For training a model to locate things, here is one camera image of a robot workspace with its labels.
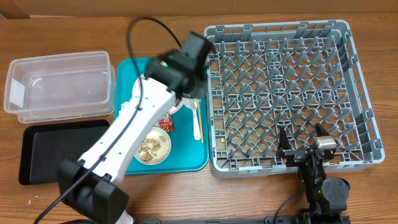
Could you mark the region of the cream bowl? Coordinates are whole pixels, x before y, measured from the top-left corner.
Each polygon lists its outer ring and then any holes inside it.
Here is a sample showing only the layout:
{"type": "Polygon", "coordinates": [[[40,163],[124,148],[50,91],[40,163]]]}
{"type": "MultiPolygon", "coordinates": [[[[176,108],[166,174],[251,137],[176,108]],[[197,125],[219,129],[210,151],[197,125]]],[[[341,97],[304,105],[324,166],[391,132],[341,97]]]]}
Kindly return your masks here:
{"type": "Polygon", "coordinates": [[[144,165],[160,164],[170,154],[171,146],[170,136],[163,129],[153,127],[134,157],[144,165]]]}

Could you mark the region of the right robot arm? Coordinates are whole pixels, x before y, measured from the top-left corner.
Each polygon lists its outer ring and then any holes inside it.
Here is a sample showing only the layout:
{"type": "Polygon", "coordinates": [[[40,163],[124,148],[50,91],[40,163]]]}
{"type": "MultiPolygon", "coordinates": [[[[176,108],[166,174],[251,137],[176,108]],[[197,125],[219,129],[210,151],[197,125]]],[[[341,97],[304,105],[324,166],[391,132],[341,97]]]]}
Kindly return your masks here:
{"type": "Polygon", "coordinates": [[[347,209],[350,184],[338,177],[327,177],[323,163],[334,158],[336,140],[319,123],[315,125],[315,143],[304,151],[291,150],[284,128],[280,128],[277,157],[286,160],[287,167],[296,167],[303,190],[291,196],[277,209],[273,223],[280,220],[289,223],[349,223],[342,212],[347,209]],[[279,217],[279,212],[291,200],[302,193],[306,195],[308,208],[297,211],[292,217],[279,217]]]}

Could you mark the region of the red snack wrapper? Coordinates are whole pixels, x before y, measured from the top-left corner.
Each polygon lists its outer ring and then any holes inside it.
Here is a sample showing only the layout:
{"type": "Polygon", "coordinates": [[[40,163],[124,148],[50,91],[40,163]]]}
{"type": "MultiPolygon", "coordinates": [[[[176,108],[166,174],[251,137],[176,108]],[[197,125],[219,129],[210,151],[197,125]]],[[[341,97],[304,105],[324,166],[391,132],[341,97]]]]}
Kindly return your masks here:
{"type": "Polygon", "coordinates": [[[168,133],[175,130],[172,115],[169,112],[159,118],[158,122],[156,122],[154,126],[157,128],[161,128],[168,133]]]}

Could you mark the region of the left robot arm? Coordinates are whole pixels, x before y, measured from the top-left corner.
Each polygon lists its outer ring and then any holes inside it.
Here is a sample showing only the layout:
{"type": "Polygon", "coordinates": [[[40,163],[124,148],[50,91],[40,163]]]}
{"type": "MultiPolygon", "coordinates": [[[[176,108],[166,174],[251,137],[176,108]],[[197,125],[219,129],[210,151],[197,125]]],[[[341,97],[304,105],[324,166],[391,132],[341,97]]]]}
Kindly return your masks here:
{"type": "Polygon", "coordinates": [[[95,223],[133,223],[127,214],[123,181],[132,158],[149,131],[177,100],[203,97],[206,58],[214,45],[190,33],[178,50],[152,58],[137,79],[133,95],[118,117],[77,161],[64,160],[57,171],[61,200],[95,223]]]}

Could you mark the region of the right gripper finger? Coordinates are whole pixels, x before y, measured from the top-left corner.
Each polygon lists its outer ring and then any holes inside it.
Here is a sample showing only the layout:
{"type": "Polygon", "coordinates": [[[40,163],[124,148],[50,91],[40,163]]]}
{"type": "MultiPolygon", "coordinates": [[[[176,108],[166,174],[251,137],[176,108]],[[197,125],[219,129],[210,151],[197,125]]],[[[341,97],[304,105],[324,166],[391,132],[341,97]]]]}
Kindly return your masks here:
{"type": "Polygon", "coordinates": [[[330,136],[330,134],[325,130],[325,128],[320,124],[316,123],[315,124],[315,131],[317,134],[317,137],[325,137],[325,136],[330,136]]]}
{"type": "Polygon", "coordinates": [[[286,151],[286,150],[291,150],[291,146],[289,143],[289,139],[287,137],[287,134],[285,132],[285,129],[280,126],[279,127],[279,142],[278,142],[278,152],[286,151]]]}

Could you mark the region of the peanut and rice scraps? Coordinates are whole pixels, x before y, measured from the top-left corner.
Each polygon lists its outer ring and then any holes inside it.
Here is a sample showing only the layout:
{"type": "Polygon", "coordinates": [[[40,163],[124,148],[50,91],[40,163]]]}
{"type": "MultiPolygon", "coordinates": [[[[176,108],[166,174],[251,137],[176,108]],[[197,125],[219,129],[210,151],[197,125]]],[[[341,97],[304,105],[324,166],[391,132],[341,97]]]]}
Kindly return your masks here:
{"type": "Polygon", "coordinates": [[[149,136],[138,149],[139,158],[146,162],[160,162],[170,151],[170,142],[163,136],[149,136]]]}

